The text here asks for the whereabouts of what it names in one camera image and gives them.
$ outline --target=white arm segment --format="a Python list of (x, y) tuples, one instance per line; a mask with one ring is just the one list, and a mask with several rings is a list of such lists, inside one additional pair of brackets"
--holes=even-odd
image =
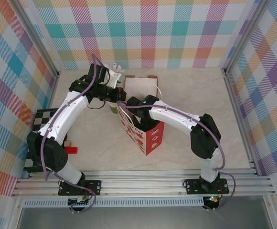
[[(62, 103), (62, 105), (59, 107), (58, 111), (67, 104), (70, 100), (74, 99), (76, 96), (78, 96), (79, 92), (69, 92), (67, 93), (66, 99)], [(60, 145), (62, 145), (64, 137), (68, 131), (68, 129), (71, 127), (75, 119), (78, 117), (80, 112), (85, 109), (88, 106), (89, 102), (86, 98), (86, 96), (80, 96), (77, 100), (72, 102), (68, 107), (66, 107), (62, 113), (59, 115), (59, 117), (56, 119), (52, 130), (48, 133), (47, 138), (54, 137), (55, 141), (58, 142)], [(53, 120), (53, 118), (57, 115), (58, 111), (54, 114), (54, 116), (51, 118), (51, 120), (43, 126), (39, 132), (41, 132), (41, 135), (44, 136), (46, 130), (48, 129), (49, 124)]]
[[(162, 100), (156, 101), (154, 105), (161, 105), (161, 106), (173, 108), (174, 110), (178, 110), (174, 107), (171, 107), (165, 104)], [(200, 117), (198, 115), (192, 115), (183, 111), (180, 111), (180, 112), (187, 114), (193, 117), (194, 119), (200, 121)], [(189, 118), (185, 118), (180, 114), (177, 114), (173, 111), (165, 110), (163, 108), (153, 107), (151, 110), (149, 110), (149, 114), (152, 119), (168, 123), (169, 125), (182, 130), (189, 136), (190, 136), (192, 127), (197, 125)], [(217, 156), (218, 156), (218, 149), (215, 150), (215, 152), (213, 153), (213, 157), (211, 159), (201, 159), (201, 177), (210, 183), (212, 183), (218, 175), (218, 171), (214, 170), (217, 167), (217, 163), (218, 163)]]

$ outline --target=marble floor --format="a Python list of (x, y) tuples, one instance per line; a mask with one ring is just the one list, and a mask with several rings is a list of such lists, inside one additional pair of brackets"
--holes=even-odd
[[(52, 107), (59, 107), (71, 83), (86, 70), (63, 70)], [(163, 101), (195, 115), (210, 114), (222, 135), (225, 168), (249, 168), (247, 154), (219, 68), (126, 69), (136, 77), (157, 75)], [(95, 99), (91, 107), (102, 104)], [(78, 147), (69, 160), (79, 170), (199, 169), (200, 159), (191, 151), (189, 137), (165, 125), (162, 145), (145, 156), (121, 127), (117, 114), (106, 104), (100, 110), (86, 108), (68, 132)]]

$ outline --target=red and white box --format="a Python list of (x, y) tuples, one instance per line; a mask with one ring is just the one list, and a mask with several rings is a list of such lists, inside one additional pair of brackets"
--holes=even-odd
[(123, 110), (123, 108), (119, 106), (117, 109), (123, 129), (145, 155), (148, 155), (159, 145), (161, 145), (164, 133), (164, 122), (159, 122), (156, 127), (144, 132), (134, 126), (132, 120), (127, 114), (128, 111)]

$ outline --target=beige surface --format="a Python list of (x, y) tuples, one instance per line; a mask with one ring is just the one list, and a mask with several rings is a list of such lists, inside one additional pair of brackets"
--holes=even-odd
[[(59, 107), (71, 83), (86, 71), (63, 70), (52, 107)], [(127, 69), (137, 77), (157, 75), (163, 101), (195, 115), (210, 114), (222, 135), (226, 168), (249, 168), (230, 99), (219, 68)], [(102, 102), (95, 99), (91, 107)], [(191, 151), (190, 139), (181, 130), (165, 125), (162, 145), (145, 156), (124, 132), (117, 114), (106, 104), (85, 109), (68, 132), (78, 147), (70, 155), (79, 170), (199, 169), (200, 159)]]

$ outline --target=red block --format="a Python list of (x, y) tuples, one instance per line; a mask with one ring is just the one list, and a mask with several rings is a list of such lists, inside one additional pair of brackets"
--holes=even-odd
[(77, 154), (78, 152), (77, 147), (65, 147), (64, 149), (68, 154)]

